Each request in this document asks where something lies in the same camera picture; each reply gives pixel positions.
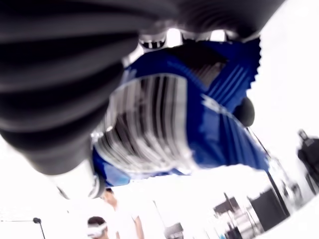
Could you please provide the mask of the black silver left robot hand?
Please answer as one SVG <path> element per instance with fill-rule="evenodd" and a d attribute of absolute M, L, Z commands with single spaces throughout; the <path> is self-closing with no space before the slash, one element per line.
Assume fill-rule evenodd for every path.
<path fill-rule="evenodd" d="M 281 0 L 3 0 L 0 134 L 66 199 L 104 189 L 91 132 L 139 37 L 162 29 L 257 36 Z"/>

